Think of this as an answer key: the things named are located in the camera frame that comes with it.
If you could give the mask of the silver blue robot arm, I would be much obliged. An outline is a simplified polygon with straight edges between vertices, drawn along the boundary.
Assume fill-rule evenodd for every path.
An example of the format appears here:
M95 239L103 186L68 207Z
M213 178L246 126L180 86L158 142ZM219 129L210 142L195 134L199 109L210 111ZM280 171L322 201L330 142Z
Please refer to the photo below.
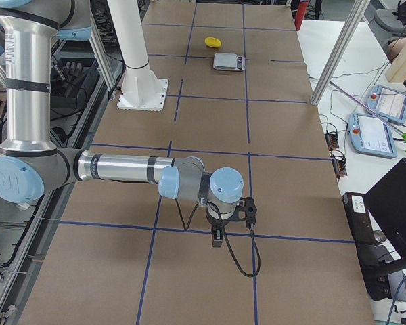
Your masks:
M51 41L88 39L88 1L0 1L5 31L7 138L0 144L0 197L36 200L90 179L152 183L159 194L206 208L212 244L227 242L225 225L244 207L244 180L230 167L209 173L196 157L123 156L58 148L50 139Z

